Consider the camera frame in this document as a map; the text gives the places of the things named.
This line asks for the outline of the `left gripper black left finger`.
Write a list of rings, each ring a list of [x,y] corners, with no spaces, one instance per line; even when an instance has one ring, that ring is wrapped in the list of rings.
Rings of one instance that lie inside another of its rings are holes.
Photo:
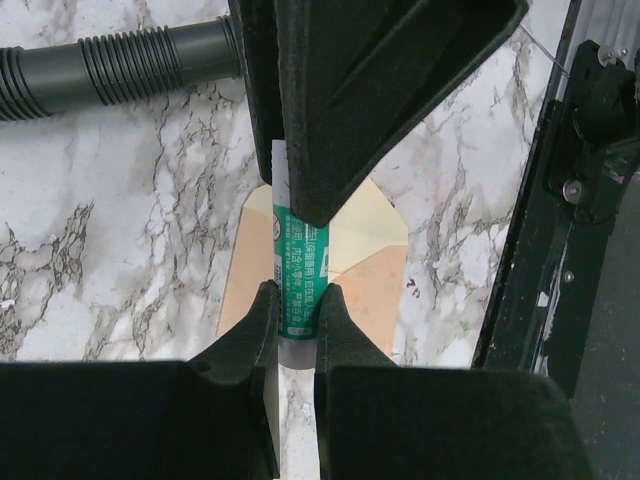
[[[5,479],[275,479],[279,294],[190,360],[1,367]]]

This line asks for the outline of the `green white glue stick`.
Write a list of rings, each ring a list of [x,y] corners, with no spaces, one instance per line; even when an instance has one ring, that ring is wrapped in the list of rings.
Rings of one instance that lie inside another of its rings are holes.
[[[308,370],[315,365],[320,301],[329,283],[329,229],[294,215],[286,142],[274,140],[271,153],[274,281],[281,299],[279,363]]]

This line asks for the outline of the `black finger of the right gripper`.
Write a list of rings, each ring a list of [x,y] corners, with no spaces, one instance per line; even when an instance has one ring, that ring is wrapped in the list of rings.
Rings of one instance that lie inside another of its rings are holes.
[[[245,81],[259,172],[263,181],[270,182],[272,142],[285,138],[275,2],[230,0],[228,4]]]
[[[514,32],[524,1],[279,1],[290,204],[325,226]]]

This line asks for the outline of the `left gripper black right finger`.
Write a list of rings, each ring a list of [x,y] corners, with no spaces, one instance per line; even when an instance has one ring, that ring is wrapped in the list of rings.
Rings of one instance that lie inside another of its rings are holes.
[[[330,285],[314,400],[324,479],[588,479],[559,388],[513,370],[394,364]]]

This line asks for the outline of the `tan paper envelope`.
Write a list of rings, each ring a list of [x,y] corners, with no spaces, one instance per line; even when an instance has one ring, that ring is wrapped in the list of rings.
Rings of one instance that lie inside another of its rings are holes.
[[[251,307],[273,277],[272,191],[254,190],[243,205],[217,335]],[[408,252],[408,227],[378,186],[365,180],[330,223],[329,281],[341,286],[351,319],[392,354]]]

